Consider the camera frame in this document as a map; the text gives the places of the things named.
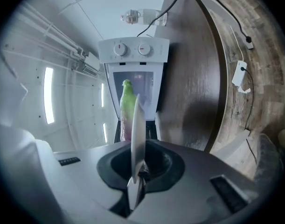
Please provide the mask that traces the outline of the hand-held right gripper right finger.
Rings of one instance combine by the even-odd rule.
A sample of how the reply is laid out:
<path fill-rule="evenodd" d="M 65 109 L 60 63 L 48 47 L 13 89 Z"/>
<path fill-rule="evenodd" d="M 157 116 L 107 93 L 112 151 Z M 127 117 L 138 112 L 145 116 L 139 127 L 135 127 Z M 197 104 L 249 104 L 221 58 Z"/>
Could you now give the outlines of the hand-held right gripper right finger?
<path fill-rule="evenodd" d="M 258 198 L 258 187 L 249 178 L 217 157 L 203 151 L 157 140 L 146 143 L 146 158 L 167 159 L 167 171 L 146 189 L 143 200 L 128 219 L 138 224 L 210 224 L 237 220 Z"/>

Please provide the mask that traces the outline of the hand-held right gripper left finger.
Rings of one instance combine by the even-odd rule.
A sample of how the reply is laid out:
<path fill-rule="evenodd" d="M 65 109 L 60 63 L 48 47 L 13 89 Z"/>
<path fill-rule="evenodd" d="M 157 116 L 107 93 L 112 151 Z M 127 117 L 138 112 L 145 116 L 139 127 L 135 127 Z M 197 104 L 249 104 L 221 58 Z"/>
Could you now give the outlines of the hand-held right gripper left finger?
<path fill-rule="evenodd" d="M 86 196 L 50 145 L 0 125 L 0 176 L 11 200 L 40 224 L 132 224 Z"/>

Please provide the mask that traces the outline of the plain white plate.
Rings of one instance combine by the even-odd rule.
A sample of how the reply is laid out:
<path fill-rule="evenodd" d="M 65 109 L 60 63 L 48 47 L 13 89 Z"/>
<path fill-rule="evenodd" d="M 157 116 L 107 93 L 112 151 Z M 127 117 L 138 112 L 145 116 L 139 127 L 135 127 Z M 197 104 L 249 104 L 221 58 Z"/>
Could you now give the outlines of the plain white plate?
<path fill-rule="evenodd" d="M 146 120 L 143 109 L 140 107 L 140 95 L 137 96 L 131 136 L 131 171 L 132 175 L 127 185 L 128 201 L 130 210 L 134 210 L 142 195 L 144 186 L 143 178 L 139 177 L 139 171 L 145 163 L 146 150 Z"/>

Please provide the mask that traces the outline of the green and pink toy vegetable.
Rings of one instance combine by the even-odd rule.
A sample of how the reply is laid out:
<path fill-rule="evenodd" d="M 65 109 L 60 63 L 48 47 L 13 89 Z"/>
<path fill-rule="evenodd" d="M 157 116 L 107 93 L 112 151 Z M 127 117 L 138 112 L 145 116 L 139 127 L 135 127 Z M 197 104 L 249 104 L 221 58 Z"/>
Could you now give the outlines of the green and pink toy vegetable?
<path fill-rule="evenodd" d="M 136 96 L 133 93 L 132 83 L 129 79 L 124 80 L 122 86 L 123 92 L 120 99 L 120 140 L 127 141 L 131 140 L 132 136 L 132 121 Z"/>

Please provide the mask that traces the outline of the white microwave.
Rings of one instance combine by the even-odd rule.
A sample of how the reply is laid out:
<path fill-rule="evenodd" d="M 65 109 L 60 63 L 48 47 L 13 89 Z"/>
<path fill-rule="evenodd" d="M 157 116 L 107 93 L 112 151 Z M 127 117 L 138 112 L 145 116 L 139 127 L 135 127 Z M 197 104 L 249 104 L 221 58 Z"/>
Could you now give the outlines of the white microwave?
<path fill-rule="evenodd" d="M 98 43 L 99 59 L 104 64 L 109 91 L 120 128 L 120 141 L 130 141 L 132 115 L 127 115 L 121 100 L 128 94 L 139 96 L 147 121 L 154 121 L 164 64 L 168 60 L 169 40 L 155 37 L 124 37 Z"/>

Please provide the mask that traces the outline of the person's dark clothing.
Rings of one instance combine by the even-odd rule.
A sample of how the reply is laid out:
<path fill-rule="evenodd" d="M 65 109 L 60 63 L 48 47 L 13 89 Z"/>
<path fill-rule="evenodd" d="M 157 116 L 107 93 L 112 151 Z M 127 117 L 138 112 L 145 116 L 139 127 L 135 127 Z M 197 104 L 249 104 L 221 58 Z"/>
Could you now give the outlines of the person's dark clothing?
<path fill-rule="evenodd" d="M 254 182 L 259 188 L 266 189 L 279 180 L 282 174 L 282 163 L 276 146 L 266 134 L 260 134 L 258 141 Z"/>

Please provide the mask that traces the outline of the white air conditioner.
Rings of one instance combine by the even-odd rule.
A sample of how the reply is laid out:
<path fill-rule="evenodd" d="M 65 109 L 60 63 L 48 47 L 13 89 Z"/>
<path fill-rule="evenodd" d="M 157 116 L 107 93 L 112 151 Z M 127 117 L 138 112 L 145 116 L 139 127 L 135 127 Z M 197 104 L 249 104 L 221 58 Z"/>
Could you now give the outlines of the white air conditioner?
<path fill-rule="evenodd" d="M 91 69 L 95 70 L 96 72 L 99 72 L 100 69 L 100 61 L 99 59 L 94 56 L 91 52 L 88 53 L 88 55 L 85 57 L 84 63 L 90 67 Z"/>

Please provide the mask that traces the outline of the dark brown table white legs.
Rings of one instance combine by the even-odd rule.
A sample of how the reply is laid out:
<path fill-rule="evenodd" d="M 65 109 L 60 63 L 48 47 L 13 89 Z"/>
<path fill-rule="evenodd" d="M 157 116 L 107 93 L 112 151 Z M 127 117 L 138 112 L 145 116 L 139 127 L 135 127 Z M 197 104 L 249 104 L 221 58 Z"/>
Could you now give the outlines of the dark brown table white legs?
<path fill-rule="evenodd" d="M 217 28 L 200 0 L 164 0 L 170 40 L 156 125 L 162 141 L 222 156 L 218 143 L 228 92 L 225 53 Z"/>

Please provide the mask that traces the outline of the white power strip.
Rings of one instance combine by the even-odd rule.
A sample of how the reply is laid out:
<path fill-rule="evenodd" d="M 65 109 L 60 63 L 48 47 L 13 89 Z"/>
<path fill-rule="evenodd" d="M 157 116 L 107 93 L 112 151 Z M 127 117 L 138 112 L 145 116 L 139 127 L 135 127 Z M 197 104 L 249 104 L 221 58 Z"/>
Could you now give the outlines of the white power strip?
<path fill-rule="evenodd" d="M 247 63 L 241 60 L 237 62 L 236 70 L 232 78 L 232 84 L 234 84 L 237 87 L 240 87 L 242 85 L 243 78 L 246 73 L 245 71 L 246 68 L 247 68 Z"/>

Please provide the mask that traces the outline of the white ceiling pipes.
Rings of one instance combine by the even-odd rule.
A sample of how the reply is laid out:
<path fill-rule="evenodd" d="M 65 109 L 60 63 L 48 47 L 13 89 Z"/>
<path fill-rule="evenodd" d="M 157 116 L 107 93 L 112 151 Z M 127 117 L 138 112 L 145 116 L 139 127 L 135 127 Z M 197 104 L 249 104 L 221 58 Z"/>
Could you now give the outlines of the white ceiling pipes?
<path fill-rule="evenodd" d="M 22 2 L 18 6 L 18 11 L 15 17 L 32 28 L 38 30 L 43 36 L 47 36 L 64 46 L 66 49 L 72 52 L 72 55 L 84 60 L 83 49 L 67 37 L 61 30 L 53 25 L 47 18 L 45 18 L 40 12 L 32 7 L 27 2 Z"/>

